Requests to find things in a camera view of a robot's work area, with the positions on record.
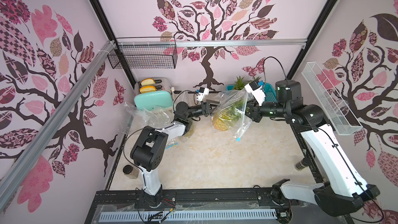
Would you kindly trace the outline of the clear zip bag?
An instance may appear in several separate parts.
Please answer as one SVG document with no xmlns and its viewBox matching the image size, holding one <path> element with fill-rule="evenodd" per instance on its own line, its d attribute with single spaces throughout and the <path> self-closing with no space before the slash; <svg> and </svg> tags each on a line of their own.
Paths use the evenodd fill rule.
<svg viewBox="0 0 398 224">
<path fill-rule="evenodd" d="M 154 128 L 163 128 L 171 124 L 173 114 L 169 109 L 155 106 L 153 110 L 139 110 L 131 103 L 124 102 L 123 119 L 119 128 L 119 132 L 123 134 L 131 134 L 134 131 L 145 126 Z"/>
</svg>

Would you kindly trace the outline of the zip bag with blue seal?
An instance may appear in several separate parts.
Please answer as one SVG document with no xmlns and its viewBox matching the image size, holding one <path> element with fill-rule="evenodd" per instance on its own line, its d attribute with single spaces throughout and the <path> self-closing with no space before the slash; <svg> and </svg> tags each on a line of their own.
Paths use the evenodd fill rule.
<svg viewBox="0 0 398 224">
<path fill-rule="evenodd" d="M 169 143 L 167 143 L 166 149 L 169 149 L 169 148 L 174 147 L 176 145 L 178 145 L 178 142 L 175 141 L 175 140 L 171 140 Z"/>
</svg>

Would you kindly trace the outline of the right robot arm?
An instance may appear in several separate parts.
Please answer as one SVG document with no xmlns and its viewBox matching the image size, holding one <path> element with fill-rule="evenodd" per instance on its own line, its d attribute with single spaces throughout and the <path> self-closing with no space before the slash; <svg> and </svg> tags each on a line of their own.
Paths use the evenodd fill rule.
<svg viewBox="0 0 398 224">
<path fill-rule="evenodd" d="M 380 191 L 358 173 L 336 138 L 351 133 L 352 125 L 326 88 L 331 80 L 315 62 L 308 63 L 302 74 L 318 105 L 303 103 L 301 84 L 295 80 L 278 81 L 273 102 L 265 99 L 264 82 L 253 81 L 244 87 L 246 95 L 253 96 L 245 101 L 245 115 L 254 122 L 264 117 L 286 122 L 297 142 L 311 149 L 298 167 L 322 167 L 327 177 L 315 184 L 283 179 L 272 186 L 271 196 L 276 204 L 297 200 L 317 205 L 333 217 L 349 217 L 367 202 L 375 203 Z"/>
</svg>

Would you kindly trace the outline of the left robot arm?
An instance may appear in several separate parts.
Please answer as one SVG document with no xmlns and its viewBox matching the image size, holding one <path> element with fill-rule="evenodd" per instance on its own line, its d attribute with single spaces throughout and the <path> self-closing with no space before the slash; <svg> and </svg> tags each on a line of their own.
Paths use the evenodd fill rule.
<svg viewBox="0 0 398 224">
<path fill-rule="evenodd" d="M 198 105 L 189 106 L 184 101 L 174 104 L 174 119 L 166 127 L 153 128 L 147 125 L 140 129 L 140 135 L 127 161 L 138 169 L 143 178 L 143 193 L 140 199 L 152 208 L 165 201 L 157 168 L 162 161 L 167 142 L 187 134 L 197 118 L 210 116 L 220 104 L 214 100 L 203 101 L 206 95 L 206 89 L 201 88 L 198 91 Z"/>
</svg>

